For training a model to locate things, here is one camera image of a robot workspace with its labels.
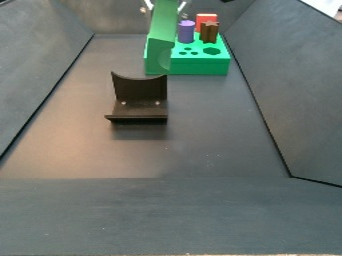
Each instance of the gray floor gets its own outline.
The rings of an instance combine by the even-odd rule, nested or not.
[[[170,77],[166,126],[105,119],[144,45],[95,37],[3,159],[0,255],[342,254],[342,190],[288,177],[234,61]]]
[[[168,125],[113,125],[110,72],[144,77],[146,36],[98,36],[2,162],[2,178],[288,177],[246,82],[170,76]]]
[[[342,254],[342,190],[282,178],[3,180],[0,255]]]

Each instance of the black bracket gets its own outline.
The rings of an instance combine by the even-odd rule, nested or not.
[[[166,121],[168,111],[168,76],[135,79],[113,74],[117,101],[113,115],[105,117],[115,121],[156,120]]]

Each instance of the hole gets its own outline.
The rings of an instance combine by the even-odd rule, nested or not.
[[[218,48],[214,48],[214,47],[209,47],[209,48],[205,48],[204,49],[204,52],[206,54],[210,54],[210,55],[218,55],[221,54],[221,50]]]

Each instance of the dark gray surface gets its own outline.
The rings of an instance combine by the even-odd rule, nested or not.
[[[226,33],[292,174],[342,185],[342,26],[260,0]]]
[[[224,3],[220,0],[194,0],[188,14],[190,19],[196,19],[197,13],[217,13],[221,30],[225,31],[254,1],[238,0]],[[139,0],[61,0],[61,2],[69,6],[97,34],[149,33],[150,18],[139,11],[144,6]]]
[[[2,180],[0,255],[342,254],[342,190],[280,178]]]
[[[57,1],[0,6],[0,155],[91,36]]]
[[[146,36],[97,36],[0,165],[2,178],[288,177],[242,74],[169,76],[169,123],[113,125],[111,71]]]

